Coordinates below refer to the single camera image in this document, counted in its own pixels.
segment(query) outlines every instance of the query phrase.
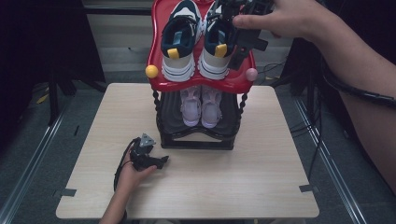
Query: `shoe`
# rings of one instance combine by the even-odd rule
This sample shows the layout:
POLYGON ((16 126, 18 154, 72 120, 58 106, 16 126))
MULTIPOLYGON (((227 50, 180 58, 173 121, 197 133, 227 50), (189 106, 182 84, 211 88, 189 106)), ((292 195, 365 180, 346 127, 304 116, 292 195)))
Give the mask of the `shoe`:
POLYGON ((204 20, 205 46, 198 61, 202 76, 220 80, 228 75, 228 62, 233 53, 235 27, 231 21, 221 20, 221 5, 215 2, 209 8, 204 20))
POLYGON ((192 50, 201 32, 202 19, 198 6, 191 0, 179 2, 163 28, 161 51, 166 79, 182 82, 194 74, 192 50))
POLYGON ((202 87, 202 119, 201 123, 206 128, 214 128, 221 119, 222 92, 208 86, 202 87))
POLYGON ((201 86, 192 86, 180 91, 180 111, 184 123, 193 127, 198 124, 201 117, 201 86))

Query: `human hand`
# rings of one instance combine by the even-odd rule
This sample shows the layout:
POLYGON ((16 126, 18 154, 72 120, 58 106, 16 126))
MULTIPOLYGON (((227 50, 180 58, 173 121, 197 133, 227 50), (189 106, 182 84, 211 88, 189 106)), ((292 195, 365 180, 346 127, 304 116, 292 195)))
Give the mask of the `human hand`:
POLYGON ((122 162, 122 170, 116 188, 116 191, 122 191, 127 194, 131 194, 146 177, 157 169, 157 166, 152 165, 142 171, 136 171, 131 162, 131 148, 128 149, 122 162))
POLYGON ((274 0, 275 9, 267 15, 238 15, 233 25, 242 29, 271 31, 285 37, 315 38, 321 22, 330 21, 334 15, 315 0, 274 0))

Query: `gray floor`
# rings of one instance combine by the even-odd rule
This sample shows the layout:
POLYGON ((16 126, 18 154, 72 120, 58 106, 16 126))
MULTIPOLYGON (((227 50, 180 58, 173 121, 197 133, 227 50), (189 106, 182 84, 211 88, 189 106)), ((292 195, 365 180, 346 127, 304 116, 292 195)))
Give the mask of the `gray floor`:
MULTIPOLYGON (((147 49, 101 49, 100 53, 107 84, 147 82, 143 73, 145 57, 148 55, 147 49)), ((258 65, 259 71, 262 71, 265 64, 258 65)), ((272 81, 271 78, 278 77, 281 71, 280 65, 265 74, 261 73, 255 84, 266 85, 272 81)), ((79 82, 76 82, 76 86, 78 92, 75 96, 65 97, 60 94, 61 108, 65 106, 62 123, 50 141, 43 161, 38 164, 33 180, 25 192, 12 223, 97 223, 97 220, 61 220, 55 216, 60 199, 54 197, 53 194, 66 186, 104 95, 79 82)), ((32 103, 23 115, 18 134, 12 139, 7 153, 0 159, 0 205, 2 206, 4 202, 7 202, 48 129, 49 101, 37 105, 35 101, 42 93, 40 86, 37 86, 37 89, 32 103)), ((299 98, 292 97, 288 85, 276 88, 276 94, 290 126, 291 134, 294 136, 294 143, 303 166, 308 172, 316 146, 306 129, 296 131, 303 128, 304 123, 295 104, 295 100, 304 101, 306 96, 303 94, 299 98)), ((370 163, 363 158, 359 147, 344 137, 343 129, 334 115, 328 112, 325 105, 322 105, 320 111, 321 138, 329 149, 351 194, 356 199, 366 222, 395 223, 396 198, 394 195, 370 163)), ((316 157, 310 182, 316 189, 315 196, 320 214, 316 218, 308 219, 307 223, 354 223, 320 155, 316 157)))

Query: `orange ball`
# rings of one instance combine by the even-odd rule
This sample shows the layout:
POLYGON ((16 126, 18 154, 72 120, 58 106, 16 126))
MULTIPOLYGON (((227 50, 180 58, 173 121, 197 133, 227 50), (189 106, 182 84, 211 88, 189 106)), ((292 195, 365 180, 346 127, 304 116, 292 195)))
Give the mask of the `orange ball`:
POLYGON ((155 78, 158 76, 158 68, 155 65, 149 65, 146 67, 146 76, 149 78, 155 78))

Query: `tabletop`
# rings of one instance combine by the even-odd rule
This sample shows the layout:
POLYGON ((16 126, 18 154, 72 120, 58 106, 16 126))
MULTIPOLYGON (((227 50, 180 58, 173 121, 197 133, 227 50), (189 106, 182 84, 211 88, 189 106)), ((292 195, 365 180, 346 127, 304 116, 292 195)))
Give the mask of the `tabletop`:
POLYGON ((150 85, 110 84, 66 186, 76 194, 62 197, 57 217, 100 218, 122 152, 142 133, 157 142, 150 156, 169 161, 134 192, 129 218, 316 217, 313 192, 299 188, 309 183, 274 89, 253 86, 246 104, 233 150, 162 149, 150 85))

